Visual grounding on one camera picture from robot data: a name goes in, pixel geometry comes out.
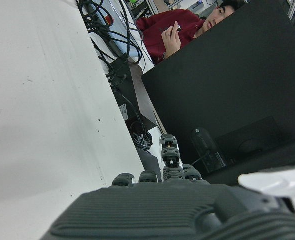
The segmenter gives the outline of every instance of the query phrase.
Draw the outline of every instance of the finger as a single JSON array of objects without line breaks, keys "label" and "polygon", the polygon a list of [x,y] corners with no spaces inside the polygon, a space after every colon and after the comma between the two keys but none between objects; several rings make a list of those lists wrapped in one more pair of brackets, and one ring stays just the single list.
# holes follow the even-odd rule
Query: finger
[{"label": "finger", "polygon": [[172,36],[173,36],[173,40],[174,41],[176,41],[177,40],[177,34],[179,33],[178,32],[178,29],[179,29],[179,24],[178,24],[178,22],[176,21],[175,23],[174,23],[174,27],[173,27],[173,29],[172,29]]},{"label": "finger", "polygon": [[175,34],[175,41],[177,44],[181,44],[180,36],[179,36],[179,31],[176,32]]},{"label": "finger", "polygon": [[166,34],[167,34],[167,31],[164,31],[164,32],[162,32],[162,35],[161,35],[164,43],[165,43],[165,41],[167,39]]},{"label": "finger", "polygon": [[170,26],[167,30],[165,30],[165,36],[171,37],[173,27]]}]

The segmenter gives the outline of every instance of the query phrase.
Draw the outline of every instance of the robotic hand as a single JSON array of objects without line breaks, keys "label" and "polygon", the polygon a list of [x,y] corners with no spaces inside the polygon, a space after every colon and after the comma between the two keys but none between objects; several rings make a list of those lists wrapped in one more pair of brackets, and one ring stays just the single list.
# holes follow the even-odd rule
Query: robotic hand
[{"label": "robotic hand", "polygon": [[211,185],[180,164],[176,138],[163,135],[163,182],[144,171],[81,195],[42,240],[295,240],[290,201],[243,187]]}]

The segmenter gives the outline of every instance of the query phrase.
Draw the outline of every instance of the man's hand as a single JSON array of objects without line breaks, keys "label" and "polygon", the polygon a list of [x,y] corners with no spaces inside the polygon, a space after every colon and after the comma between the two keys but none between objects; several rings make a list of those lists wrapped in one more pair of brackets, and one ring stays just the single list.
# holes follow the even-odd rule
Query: man's hand
[{"label": "man's hand", "polygon": [[174,26],[170,26],[167,30],[162,32],[162,39],[166,49],[164,58],[167,59],[169,56],[175,54],[181,48],[181,40],[179,37],[179,24],[176,21]]}]

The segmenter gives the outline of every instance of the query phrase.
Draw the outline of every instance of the red sweater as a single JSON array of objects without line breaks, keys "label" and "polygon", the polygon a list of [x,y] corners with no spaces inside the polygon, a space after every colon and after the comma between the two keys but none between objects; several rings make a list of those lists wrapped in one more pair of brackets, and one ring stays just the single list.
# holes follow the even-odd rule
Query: red sweater
[{"label": "red sweater", "polygon": [[194,35],[204,23],[204,20],[191,11],[182,9],[162,12],[149,18],[139,18],[136,21],[137,27],[143,32],[144,44],[154,64],[163,61],[163,53],[166,51],[161,36],[162,32],[174,26],[176,21],[181,27],[178,34],[181,48],[193,41]]}]

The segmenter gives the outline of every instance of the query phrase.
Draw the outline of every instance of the cable bundle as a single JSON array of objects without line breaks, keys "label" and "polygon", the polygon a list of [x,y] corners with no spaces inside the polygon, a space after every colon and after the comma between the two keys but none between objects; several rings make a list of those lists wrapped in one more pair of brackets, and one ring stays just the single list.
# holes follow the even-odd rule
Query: cable bundle
[{"label": "cable bundle", "polygon": [[[122,95],[117,88],[122,82],[124,82],[127,79],[126,74],[120,76],[120,74],[118,74],[118,72],[124,67],[124,65],[128,64],[128,62],[129,62],[128,59],[129,59],[129,55],[130,55],[130,47],[134,47],[137,50],[138,61],[135,62],[136,64],[138,64],[140,62],[140,60],[142,59],[143,53],[142,53],[140,47],[138,47],[138,44],[134,43],[131,40],[131,32],[130,32],[131,28],[129,26],[127,12],[123,6],[122,1],[119,0],[119,3],[120,3],[122,10],[123,10],[123,13],[121,13],[122,17],[126,23],[126,33],[127,33],[126,36],[124,36],[118,32],[110,30],[110,27],[113,25],[113,21],[108,22],[107,19],[112,20],[113,18],[111,16],[111,14],[102,6],[103,2],[104,2],[104,0],[101,0],[100,3],[95,3],[92,0],[80,0],[79,2],[78,2],[78,0],[76,0],[78,9],[82,15],[84,24],[85,24],[89,34],[95,33],[98,36],[100,36],[103,40],[108,39],[108,40],[118,41],[118,42],[127,44],[127,51],[125,54],[125,58],[124,59],[122,58],[123,63],[117,69],[115,69],[109,63],[107,58],[109,58],[112,61],[115,61],[115,59],[113,59],[111,56],[109,56],[104,51],[102,51],[98,47],[98,45],[95,43],[95,41],[93,39],[91,39],[94,48],[100,54],[100,56],[98,56],[98,58],[101,61],[103,61],[108,67],[108,73],[106,74],[106,77],[108,78],[108,81],[110,83],[110,86],[112,88],[114,95],[119,94],[122,98],[124,98],[124,100],[131,106],[131,108],[133,109],[133,111],[136,115],[137,121],[133,122],[129,128],[130,135],[131,135],[134,145],[144,151],[148,151],[153,144],[153,138],[152,138],[151,134],[147,131],[146,126],[142,122],[140,115],[139,115],[138,111],[136,110],[136,108],[134,107],[134,105],[124,95]],[[84,7],[89,6],[89,5],[91,5],[93,7],[93,12],[89,12],[87,14],[84,14],[84,12],[83,12]],[[100,21],[97,21],[98,15],[100,15],[102,17],[102,19],[104,20],[104,24],[102,24]],[[109,35],[109,33],[120,36],[124,40],[112,38]],[[120,80],[118,82],[113,82],[113,80],[116,77]]]}]

